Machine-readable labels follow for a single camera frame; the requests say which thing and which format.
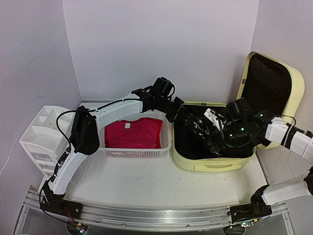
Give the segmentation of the pale yellow hard-shell suitcase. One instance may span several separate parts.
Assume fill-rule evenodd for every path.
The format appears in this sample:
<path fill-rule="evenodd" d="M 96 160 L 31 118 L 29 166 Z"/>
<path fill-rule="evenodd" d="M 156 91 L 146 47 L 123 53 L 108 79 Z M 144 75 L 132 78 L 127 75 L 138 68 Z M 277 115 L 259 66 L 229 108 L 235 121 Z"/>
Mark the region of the pale yellow hard-shell suitcase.
<path fill-rule="evenodd" d="M 245 166 L 257 148 L 283 146 L 310 157 L 313 135 L 294 119 L 304 91 L 297 69 L 251 52 L 235 101 L 184 104 L 173 125 L 174 161 L 185 170 L 223 172 Z"/>

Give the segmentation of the white plastic drawer organizer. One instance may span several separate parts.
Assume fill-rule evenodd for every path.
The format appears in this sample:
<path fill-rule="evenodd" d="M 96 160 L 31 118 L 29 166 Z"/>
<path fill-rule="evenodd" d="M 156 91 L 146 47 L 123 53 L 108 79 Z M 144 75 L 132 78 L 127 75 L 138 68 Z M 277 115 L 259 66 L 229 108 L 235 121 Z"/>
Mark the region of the white plastic drawer organizer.
<path fill-rule="evenodd" d="M 19 140 L 22 148 L 44 175 L 53 175 L 55 165 L 68 147 L 74 113 L 67 108 L 43 106 Z"/>

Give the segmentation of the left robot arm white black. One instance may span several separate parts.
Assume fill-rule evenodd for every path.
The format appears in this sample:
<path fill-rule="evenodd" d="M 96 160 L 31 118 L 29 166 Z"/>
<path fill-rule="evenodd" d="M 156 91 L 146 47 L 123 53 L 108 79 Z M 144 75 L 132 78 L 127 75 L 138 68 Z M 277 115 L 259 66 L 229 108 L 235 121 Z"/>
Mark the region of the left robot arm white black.
<path fill-rule="evenodd" d="M 183 105 L 183 100 L 175 97 L 152 95 L 144 89 L 105 104 L 95 109 L 80 106 L 75 114 L 71 134 L 67 137 L 68 148 L 61 156 L 51 178 L 45 181 L 43 192 L 47 206 L 55 213 L 61 214 L 66 209 L 63 197 L 67 186 L 81 163 L 98 151 L 101 129 L 118 120 L 131 115 L 157 110 L 165 114 L 169 122 L 173 122 Z"/>

